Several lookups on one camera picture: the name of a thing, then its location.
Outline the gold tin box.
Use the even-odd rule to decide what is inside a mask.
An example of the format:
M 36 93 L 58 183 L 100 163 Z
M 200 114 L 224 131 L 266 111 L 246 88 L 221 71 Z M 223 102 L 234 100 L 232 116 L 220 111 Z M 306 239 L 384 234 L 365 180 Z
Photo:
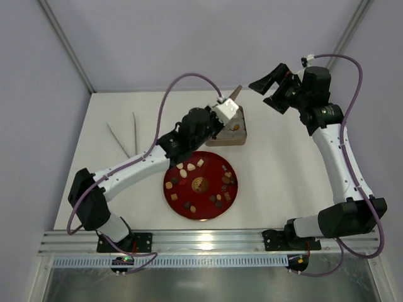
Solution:
M 240 125 L 240 128 L 237 131 L 233 130 L 235 125 Z M 216 139 L 209 139 L 205 142 L 205 145 L 208 147 L 241 146 L 246 143 L 246 139 L 246 121 L 243 107 L 240 106 L 234 118 L 223 128 L 223 130 L 217 135 Z

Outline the gold tin lid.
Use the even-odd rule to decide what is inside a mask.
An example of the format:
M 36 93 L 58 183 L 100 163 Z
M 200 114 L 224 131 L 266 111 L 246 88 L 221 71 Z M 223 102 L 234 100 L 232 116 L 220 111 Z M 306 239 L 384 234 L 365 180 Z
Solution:
M 219 120 L 224 125 L 224 127 L 230 123 L 231 119 L 237 113 L 239 109 L 239 105 L 236 103 L 236 98 L 242 90 L 242 86 L 239 85 L 235 88 L 233 92 L 226 98 L 219 98 L 218 105 L 214 107 L 214 111 L 216 112 Z

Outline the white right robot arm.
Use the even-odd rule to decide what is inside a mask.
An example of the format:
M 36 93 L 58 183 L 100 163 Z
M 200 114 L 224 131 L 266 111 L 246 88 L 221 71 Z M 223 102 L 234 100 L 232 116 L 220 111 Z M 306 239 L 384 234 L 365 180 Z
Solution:
M 288 220 L 285 230 L 292 238 L 340 238 L 370 233 L 385 214 L 384 198 L 374 196 L 363 179 L 348 141 L 341 108 L 330 102 L 331 74 L 327 68 L 310 66 L 294 74 L 280 63 L 248 87 L 265 95 L 264 103 L 283 114 L 296 109 L 300 121 L 319 149 L 332 189 L 333 206 L 317 215 Z

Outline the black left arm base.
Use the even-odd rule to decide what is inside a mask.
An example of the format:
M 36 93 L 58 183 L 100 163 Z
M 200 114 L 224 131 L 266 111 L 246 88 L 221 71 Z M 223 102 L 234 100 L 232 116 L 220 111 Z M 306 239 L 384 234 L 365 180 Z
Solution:
M 106 240 L 103 234 L 98 231 L 96 231 L 96 234 L 98 236 L 98 244 L 96 248 L 98 253 L 118 252 L 111 243 Z M 128 237 L 120 242 L 115 243 L 115 245 L 120 250 L 128 253 L 149 253 L 152 248 L 152 238 L 152 233 L 134 232 L 130 233 Z

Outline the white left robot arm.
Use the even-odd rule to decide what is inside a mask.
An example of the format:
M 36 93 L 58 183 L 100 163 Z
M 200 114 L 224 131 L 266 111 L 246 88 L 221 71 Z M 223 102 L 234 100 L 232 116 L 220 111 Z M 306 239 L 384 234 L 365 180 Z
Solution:
M 114 249 L 125 249 L 133 242 L 133 233 L 123 218 L 110 211 L 108 202 L 137 182 L 188 160 L 207 140 L 216 138 L 238 109 L 233 97 L 219 98 L 214 106 L 189 110 L 174 130 L 156 137 L 147 151 L 120 165 L 96 173 L 79 170 L 67 197 L 71 216 L 78 217 L 86 231 L 102 234 Z

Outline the metal tongs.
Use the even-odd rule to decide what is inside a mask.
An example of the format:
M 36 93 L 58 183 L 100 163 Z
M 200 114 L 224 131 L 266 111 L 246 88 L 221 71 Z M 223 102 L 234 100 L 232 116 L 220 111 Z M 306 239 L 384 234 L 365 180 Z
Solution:
M 106 125 L 116 143 L 128 158 L 138 154 L 137 123 L 134 112 L 117 120 L 109 119 L 106 121 Z

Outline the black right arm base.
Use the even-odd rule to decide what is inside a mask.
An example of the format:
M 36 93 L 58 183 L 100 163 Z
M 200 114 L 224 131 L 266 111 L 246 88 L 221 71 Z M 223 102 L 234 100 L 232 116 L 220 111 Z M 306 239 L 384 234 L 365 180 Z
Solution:
M 284 230 L 265 230 L 262 232 L 262 238 L 267 252 L 318 251 L 322 248 L 321 242 L 316 241 L 314 237 L 300 238 Z

